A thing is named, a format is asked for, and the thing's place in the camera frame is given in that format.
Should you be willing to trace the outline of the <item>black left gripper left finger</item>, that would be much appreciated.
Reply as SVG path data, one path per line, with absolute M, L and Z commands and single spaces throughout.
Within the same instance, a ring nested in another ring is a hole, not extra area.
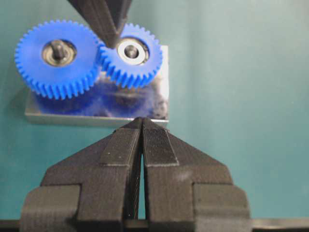
M 136 218 L 142 118 L 49 167 L 26 196 L 23 232 L 121 232 Z

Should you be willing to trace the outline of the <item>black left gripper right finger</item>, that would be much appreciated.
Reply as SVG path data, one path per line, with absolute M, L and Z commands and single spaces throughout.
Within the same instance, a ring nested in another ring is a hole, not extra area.
M 145 118 L 145 203 L 152 232 L 249 232 L 246 193 L 229 169 Z

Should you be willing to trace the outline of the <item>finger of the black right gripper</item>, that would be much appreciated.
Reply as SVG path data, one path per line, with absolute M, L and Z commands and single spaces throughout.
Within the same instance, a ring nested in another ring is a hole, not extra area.
M 127 22 L 130 0 L 69 0 L 108 48 L 115 48 Z

